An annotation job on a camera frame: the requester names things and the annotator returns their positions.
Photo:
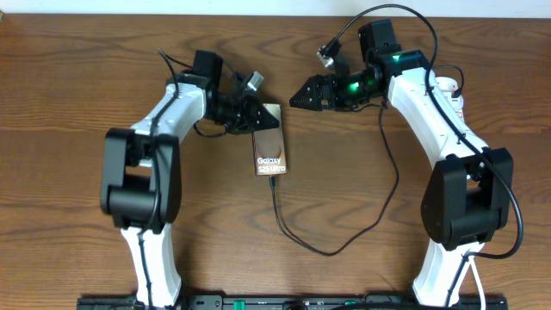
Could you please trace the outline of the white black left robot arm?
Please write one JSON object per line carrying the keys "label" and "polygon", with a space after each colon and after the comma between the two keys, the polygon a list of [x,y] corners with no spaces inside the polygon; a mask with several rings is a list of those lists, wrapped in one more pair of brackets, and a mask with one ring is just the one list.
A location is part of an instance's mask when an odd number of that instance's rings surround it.
{"label": "white black left robot arm", "polygon": [[170,73],[146,117],[105,135],[100,206],[132,254],[138,279],[132,308],[172,309],[180,296],[171,230],[182,202],[180,145],[189,131],[203,119],[236,135],[281,124],[257,95],[260,73],[234,73],[232,90],[220,91],[224,65],[219,54],[196,51],[192,65]]}

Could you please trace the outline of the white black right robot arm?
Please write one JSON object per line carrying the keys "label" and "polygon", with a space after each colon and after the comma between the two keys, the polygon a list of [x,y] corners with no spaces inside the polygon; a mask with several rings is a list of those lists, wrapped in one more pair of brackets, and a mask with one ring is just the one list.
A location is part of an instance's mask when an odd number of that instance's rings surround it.
{"label": "white black right robot arm", "polygon": [[290,105],[312,111],[356,112],[375,98],[398,110],[432,169],[421,201],[430,243],[412,290],[429,307],[460,304],[459,289],[484,245],[518,215],[511,188],[513,159],[491,148],[465,123],[461,85],[433,71],[433,59],[405,50],[389,20],[370,22],[358,31],[365,67],[351,73],[339,58],[340,43],[319,49],[330,68],[314,75],[290,98]]}

